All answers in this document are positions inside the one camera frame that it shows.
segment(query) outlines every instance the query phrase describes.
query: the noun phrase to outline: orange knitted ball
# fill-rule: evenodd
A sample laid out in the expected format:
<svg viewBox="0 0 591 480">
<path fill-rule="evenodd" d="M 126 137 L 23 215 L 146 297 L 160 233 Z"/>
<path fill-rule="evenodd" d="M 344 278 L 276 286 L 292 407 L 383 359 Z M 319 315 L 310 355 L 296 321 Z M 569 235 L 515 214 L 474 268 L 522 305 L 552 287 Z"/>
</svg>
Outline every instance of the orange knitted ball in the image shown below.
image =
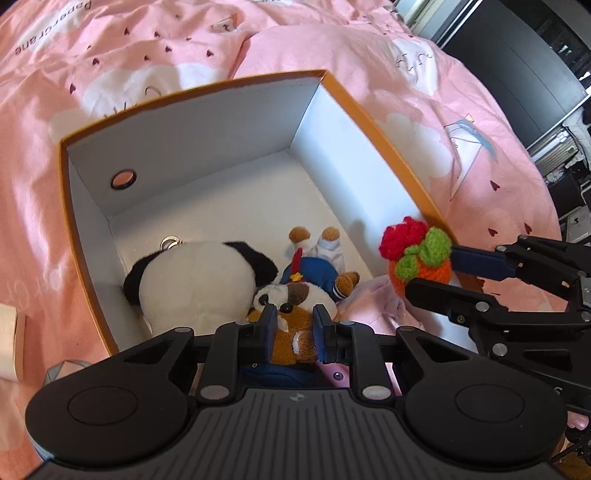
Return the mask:
<svg viewBox="0 0 591 480">
<path fill-rule="evenodd" d="M 433 280 L 439 283 L 449 283 L 452 279 L 452 262 L 447 259 L 437 268 L 431 268 L 426 266 L 420 258 L 418 259 L 418 275 L 417 278 L 424 278 L 425 280 Z M 406 282 L 396 276 L 396 262 L 388 263 L 388 275 L 394 290 L 401 297 L 404 297 L 404 289 Z"/>
</svg>

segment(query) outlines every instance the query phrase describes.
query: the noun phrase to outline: ribbed black surface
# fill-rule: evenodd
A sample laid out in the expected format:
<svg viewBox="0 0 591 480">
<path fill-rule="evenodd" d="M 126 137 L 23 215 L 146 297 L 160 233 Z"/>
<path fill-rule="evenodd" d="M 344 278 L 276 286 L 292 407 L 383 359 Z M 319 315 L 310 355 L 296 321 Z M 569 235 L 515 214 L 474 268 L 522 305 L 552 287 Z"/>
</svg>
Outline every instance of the ribbed black surface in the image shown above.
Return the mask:
<svg viewBox="0 0 591 480">
<path fill-rule="evenodd" d="M 393 412 L 354 402 L 346 390 L 248 390 L 207 408 L 161 455 L 113 472 L 46 463 L 34 480 L 557 480 L 548 464 L 520 472 L 471 472 L 423 452 Z"/>
</svg>

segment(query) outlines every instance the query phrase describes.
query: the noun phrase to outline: black cabinet door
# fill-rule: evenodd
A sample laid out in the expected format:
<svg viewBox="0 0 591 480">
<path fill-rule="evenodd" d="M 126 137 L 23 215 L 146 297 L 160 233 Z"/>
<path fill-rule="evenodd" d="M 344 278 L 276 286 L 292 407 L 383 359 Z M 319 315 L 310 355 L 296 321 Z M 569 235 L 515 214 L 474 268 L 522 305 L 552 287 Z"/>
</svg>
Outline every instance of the black cabinet door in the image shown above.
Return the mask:
<svg viewBox="0 0 591 480">
<path fill-rule="evenodd" d="M 550 46 L 498 0 L 484 0 L 444 51 L 489 89 L 526 147 L 587 95 Z"/>
</svg>

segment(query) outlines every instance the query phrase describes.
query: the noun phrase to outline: panda plush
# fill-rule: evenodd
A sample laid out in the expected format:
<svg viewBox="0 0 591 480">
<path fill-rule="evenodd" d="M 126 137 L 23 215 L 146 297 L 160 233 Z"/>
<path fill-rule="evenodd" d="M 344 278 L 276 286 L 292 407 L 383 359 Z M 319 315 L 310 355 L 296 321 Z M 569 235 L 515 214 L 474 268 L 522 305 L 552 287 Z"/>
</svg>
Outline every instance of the panda plush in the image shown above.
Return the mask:
<svg viewBox="0 0 591 480">
<path fill-rule="evenodd" d="M 153 336 L 179 326 L 209 335 L 224 323 L 246 323 L 255 293 L 277 273 L 244 242 L 188 242 L 138 260 L 123 290 Z"/>
</svg>

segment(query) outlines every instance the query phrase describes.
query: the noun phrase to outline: bed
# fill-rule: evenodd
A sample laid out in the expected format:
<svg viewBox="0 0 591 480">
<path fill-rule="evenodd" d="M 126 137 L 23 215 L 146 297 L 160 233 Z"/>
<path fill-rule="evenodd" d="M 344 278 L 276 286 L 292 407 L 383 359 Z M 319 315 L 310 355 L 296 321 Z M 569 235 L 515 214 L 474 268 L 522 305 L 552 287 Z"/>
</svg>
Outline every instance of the bed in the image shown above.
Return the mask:
<svg viewBox="0 0 591 480">
<path fill-rule="evenodd" d="M 0 59 L 0 302 L 27 315 L 24 380 L 0 380 L 3 480 L 40 461 L 23 416 L 46 377 L 107 355 L 70 253 L 58 175 L 57 143 L 92 122 L 220 80 L 327 69 L 461 244 L 560 237 L 545 184 L 493 97 L 388 2 L 20 0 L 1 17 Z M 562 306 L 512 281 L 483 289 L 513 309 Z"/>
</svg>

